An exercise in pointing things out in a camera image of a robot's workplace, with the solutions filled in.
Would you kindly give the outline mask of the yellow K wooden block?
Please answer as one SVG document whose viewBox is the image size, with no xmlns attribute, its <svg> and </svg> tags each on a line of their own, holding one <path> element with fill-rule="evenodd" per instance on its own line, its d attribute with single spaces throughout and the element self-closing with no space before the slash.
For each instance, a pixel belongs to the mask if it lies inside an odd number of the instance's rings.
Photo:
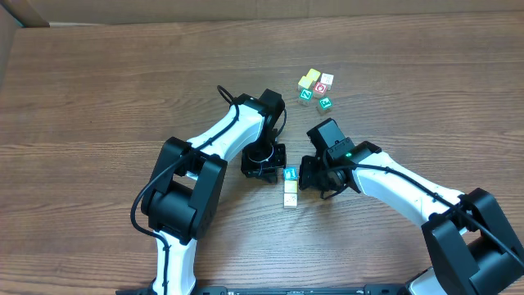
<svg viewBox="0 0 524 295">
<path fill-rule="evenodd" d="M 284 193 L 298 193 L 298 181 L 297 180 L 285 180 L 284 181 Z"/>
</svg>

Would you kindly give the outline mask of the blue L wooden block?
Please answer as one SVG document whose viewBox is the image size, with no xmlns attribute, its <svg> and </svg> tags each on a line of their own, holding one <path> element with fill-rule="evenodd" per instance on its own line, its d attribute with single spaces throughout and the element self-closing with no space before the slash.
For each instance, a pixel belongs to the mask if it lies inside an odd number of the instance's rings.
<svg viewBox="0 0 524 295">
<path fill-rule="evenodd" d="M 283 177 L 286 181 L 298 180 L 298 173 L 295 167 L 287 167 L 283 170 Z"/>
</svg>

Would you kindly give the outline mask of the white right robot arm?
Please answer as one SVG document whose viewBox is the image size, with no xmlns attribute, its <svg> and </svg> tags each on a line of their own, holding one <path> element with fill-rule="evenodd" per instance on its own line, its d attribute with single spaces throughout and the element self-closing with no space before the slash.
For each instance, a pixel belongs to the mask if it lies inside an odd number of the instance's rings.
<svg viewBox="0 0 524 295">
<path fill-rule="evenodd" d="M 400 294 L 499 294 L 523 276 L 523 246 L 495 197 L 435 184 L 377 145 L 358 145 L 326 119 L 309 131 L 315 154 L 300 164 L 299 188 L 327 200 L 348 188 L 374 197 L 419 227 L 431 266 Z"/>
</svg>

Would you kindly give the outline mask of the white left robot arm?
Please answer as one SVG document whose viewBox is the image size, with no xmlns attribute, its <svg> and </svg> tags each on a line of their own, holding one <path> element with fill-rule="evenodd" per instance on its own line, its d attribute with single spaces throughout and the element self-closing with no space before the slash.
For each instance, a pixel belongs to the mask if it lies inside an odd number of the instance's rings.
<svg viewBox="0 0 524 295">
<path fill-rule="evenodd" d="M 241 158 L 247 178 L 275 184 L 286 166 L 286 151 L 275 125 L 287 118 L 281 94 L 234 97 L 217 88 L 228 103 L 224 118 L 206 132 L 163 144 L 148 183 L 130 209 L 133 227 L 157 246 L 156 277 L 142 294 L 190 294 L 196 286 L 197 241 L 215 217 L 228 163 Z"/>
</svg>

